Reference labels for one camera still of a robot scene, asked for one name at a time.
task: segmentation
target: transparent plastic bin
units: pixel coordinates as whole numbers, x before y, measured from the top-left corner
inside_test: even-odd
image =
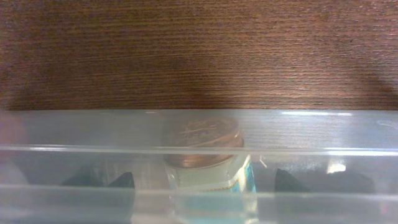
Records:
[[[0,126],[3,223],[398,222],[396,111],[3,116],[11,121],[7,131]],[[224,125],[223,134],[210,145],[171,145],[165,139],[181,119],[216,123],[185,128],[178,143],[202,138],[192,131],[216,124]],[[178,167],[168,159],[192,155],[206,156],[206,165]],[[209,165],[208,159],[219,160]]]

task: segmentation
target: wooden table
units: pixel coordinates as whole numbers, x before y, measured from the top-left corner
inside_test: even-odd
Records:
[[[398,110],[398,1],[0,1],[0,107]]]

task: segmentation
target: brown lid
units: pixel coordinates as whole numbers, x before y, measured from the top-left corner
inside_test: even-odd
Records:
[[[191,117],[174,120],[166,130],[164,146],[242,147],[238,122],[233,118]],[[175,167],[199,168],[227,160],[232,155],[171,154],[166,161]]]

